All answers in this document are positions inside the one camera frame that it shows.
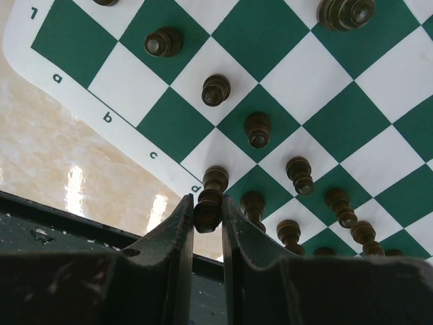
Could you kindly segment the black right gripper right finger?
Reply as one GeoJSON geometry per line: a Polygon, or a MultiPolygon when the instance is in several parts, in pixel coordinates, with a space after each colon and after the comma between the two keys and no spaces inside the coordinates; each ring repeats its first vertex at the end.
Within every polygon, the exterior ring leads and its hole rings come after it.
{"type": "Polygon", "coordinates": [[[432,266],[412,257],[299,257],[222,203],[230,324],[431,324],[432,266]]]}

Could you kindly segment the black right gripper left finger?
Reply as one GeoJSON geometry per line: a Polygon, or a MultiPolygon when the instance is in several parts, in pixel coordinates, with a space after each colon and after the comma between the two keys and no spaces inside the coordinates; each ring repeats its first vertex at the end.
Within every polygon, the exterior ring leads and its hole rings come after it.
{"type": "Polygon", "coordinates": [[[1,254],[2,324],[187,324],[193,197],[120,251],[1,254]]]}

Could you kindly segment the dark queen piece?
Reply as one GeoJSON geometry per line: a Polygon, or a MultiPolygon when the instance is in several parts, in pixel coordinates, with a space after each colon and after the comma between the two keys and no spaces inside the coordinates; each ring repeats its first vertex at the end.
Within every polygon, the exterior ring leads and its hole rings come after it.
{"type": "Polygon", "coordinates": [[[221,222],[223,193],[229,184],[229,174],[220,166],[209,167],[202,180],[204,189],[193,210],[193,224],[201,233],[211,233],[221,222]]]}

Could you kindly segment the green white chess mat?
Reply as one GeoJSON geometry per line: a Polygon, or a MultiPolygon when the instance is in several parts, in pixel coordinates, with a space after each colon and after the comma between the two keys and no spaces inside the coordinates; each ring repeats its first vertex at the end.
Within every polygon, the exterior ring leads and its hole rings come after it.
{"type": "Polygon", "coordinates": [[[432,2],[16,1],[9,65],[178,195],[265,198],[275,238],[287,219],[307,255],[363,254],[325,203],[341,188],[384,251],[432,260],[432,2]],[[246,118],[264,112],[269,143],[246,118]],[[296,193],[296,156],[315,189],[296,193]]]}

